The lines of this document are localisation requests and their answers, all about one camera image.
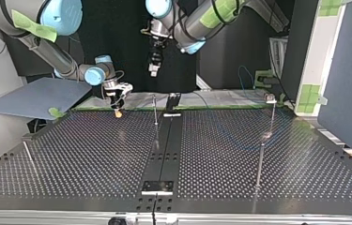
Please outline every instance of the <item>metal breadboard table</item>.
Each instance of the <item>metal breadboard table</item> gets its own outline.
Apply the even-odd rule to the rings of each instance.
[[[73,112],[0,157],[0,210],[352,216],[352,158],[288,110],[271,128],[271,113],[184,111],[156,127],[153,112]],[[172,195],[143,195],[146,181]]]

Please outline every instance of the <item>vertical metal pole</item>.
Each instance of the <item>vertical metal pole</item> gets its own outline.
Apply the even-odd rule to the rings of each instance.
[[[273,125],[274,125],[275,110],[276,110],[276,103],[274,103],[274,107],[272,108],[271,127],[270,127],[270,129],[269,129],[269,133],[271,133],[271,134],[272,134],[272,127],[273,127]]]
[[[32,155],[30,154],[29,147],[27,146],[27,143],[23,142],[23,146],[25,147],[25,150],[26,150],[27,155],[29,156],[29,159],[31,161],[34,161],[33,158],[32,158]]]
[[[153,104],[153,111],[155,113],[155,125],[158,125],[158,112],[156,110],[156,95],[153,95],[152,98],[152,104]]]
[[[258,159],[258,171],[257,171],[257,180],[255,183],[255,187],[257,189],[260,188],[260,180],[261,180],[261,171],[263,170],[263,158],[264,158],[264,149],[266,145],[264,143],[261,143],[260,147],[260,157]]]

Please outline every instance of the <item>perforated metal plate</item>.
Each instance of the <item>perforated metal plate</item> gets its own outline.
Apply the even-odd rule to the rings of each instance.
[[[173,211],[352,214],[352,158],[288,111],[276,111],[256,189],[271,112],[183,113]]]
[[[126,112],[121,119],[113,112],[72,113],[29,144],[31,156],[23,149],[3,160],[0,199],[61,199],[66,205],[82,200],[135,209],[156,138],[153,112]]]

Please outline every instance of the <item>metal bracket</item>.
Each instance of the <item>metal bracket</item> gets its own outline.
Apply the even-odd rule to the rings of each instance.
[[[173,181],[145,181],[142,195],[173,195]]]
[[[321,105],[328,105],[328,99],[323,97],[323,96],[319,96],[318,98],[318,104],[321,104]]]

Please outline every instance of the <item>small yellow object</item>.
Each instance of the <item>small yellow object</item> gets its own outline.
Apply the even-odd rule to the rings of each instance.
[[[115,116],[116,118],[121,118],[123,116],[123,113],[120,110],[115,111]]]

